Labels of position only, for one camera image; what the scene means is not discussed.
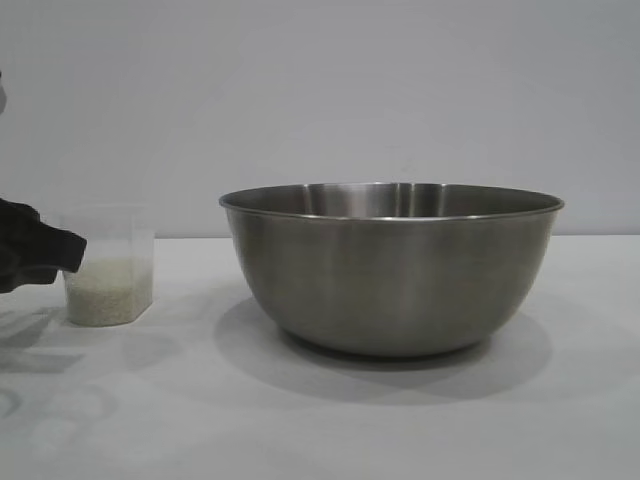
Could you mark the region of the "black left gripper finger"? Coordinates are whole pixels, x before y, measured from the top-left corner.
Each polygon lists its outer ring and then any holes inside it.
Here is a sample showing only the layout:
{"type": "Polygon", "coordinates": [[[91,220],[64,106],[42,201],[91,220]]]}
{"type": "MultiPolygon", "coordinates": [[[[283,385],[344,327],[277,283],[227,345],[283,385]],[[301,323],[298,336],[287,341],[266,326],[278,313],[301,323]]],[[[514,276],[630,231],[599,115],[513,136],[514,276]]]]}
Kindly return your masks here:
{"type": "Polygon", "coordinates": [[[87,240],[41,220],[31,206],[1,199],[1,273],[49,268],[75,273],[87,240]]]}
{"type": "Polygon", "coordinates": [[[58,273],[59,270],[51,265],[18,264],[2,259],[0,292],[8,294],[26,285],[50,285],[56,280],[58,273]]]}

